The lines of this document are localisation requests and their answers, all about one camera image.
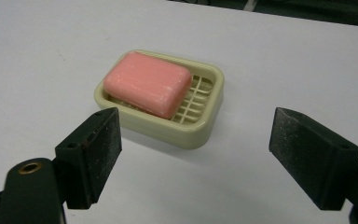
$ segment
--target plastic soap dish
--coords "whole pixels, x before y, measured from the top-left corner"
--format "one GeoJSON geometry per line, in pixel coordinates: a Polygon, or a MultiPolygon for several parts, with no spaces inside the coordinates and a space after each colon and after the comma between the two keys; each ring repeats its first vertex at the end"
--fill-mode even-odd
{"type": "Polygon", "coordinates": [[[94,92],[95,102],[101,109],[117,107],[120,125],[124,128],[182,148],[193,149],[204,145],[211,135],[214,120],[223,102],[225,79],[222,71],[207,63],[145,50],[136,51],[182,65],[190,71],[191,88],[175,116],[172,119],[162,119],[115,99],[104,91],[102,81],[94,92]]]}

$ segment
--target screw hole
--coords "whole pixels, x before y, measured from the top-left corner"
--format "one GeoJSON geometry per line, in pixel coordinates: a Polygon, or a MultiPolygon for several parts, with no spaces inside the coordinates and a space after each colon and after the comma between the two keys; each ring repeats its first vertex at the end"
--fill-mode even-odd
{"type": "Polygon", "coordinates": [[[20,170],[19,170],[19,173],[21,175],[28,175],[28,174],[31,174],[33,172],[36,172],[40,168],[42,168],[42,163],[40,163],[40,162],[31,162],[31,163],[28,163],[28,164],[22,166],[20,168],[20,170]]]}

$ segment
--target pink soap bar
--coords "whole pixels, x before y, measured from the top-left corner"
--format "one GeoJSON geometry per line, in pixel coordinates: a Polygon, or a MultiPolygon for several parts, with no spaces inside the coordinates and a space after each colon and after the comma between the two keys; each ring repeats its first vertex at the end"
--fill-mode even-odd
{"type": "Polygon", "coordinates": [[[171,119],[191,85],[187,68],[135,51],[106,75],[103,87],[121,101],[171,119]]]}

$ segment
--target table surface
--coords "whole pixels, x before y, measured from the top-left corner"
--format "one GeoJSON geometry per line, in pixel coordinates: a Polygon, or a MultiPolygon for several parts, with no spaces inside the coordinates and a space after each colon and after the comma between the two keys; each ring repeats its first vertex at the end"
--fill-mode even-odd
{"type": "Polygon", "coordinates": [[[122,129],[100,201],[69,223],[349,223],[323,212],[269,152],[277,106],[358,146],[358,27],[162,0],[0,1],[0,190],[91,113],[124,52],[218,66],[225,97],[209,141],[184,150],[122,129]]]}

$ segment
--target cream soap dish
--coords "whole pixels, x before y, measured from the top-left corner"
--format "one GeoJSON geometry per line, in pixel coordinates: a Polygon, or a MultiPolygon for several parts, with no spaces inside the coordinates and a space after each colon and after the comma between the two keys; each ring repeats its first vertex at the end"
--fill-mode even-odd
{"type": "Polygon", "coordinates": [[[216,66],[207,63],[146,50],[127,52],[120,57],[112,70],[127,54],[134,51],[188,69],[191,74],[191,86],[176,113],[170,119],[146,113],[138,107],[108,94],[103,87],[103,80],[94,92],[95,102],[101,109],[117,107],[120,125],[123,128],[186,149],[204,145],[211,135],[214,120],[223,102],[225,82],[223,73],[216,66]]]}

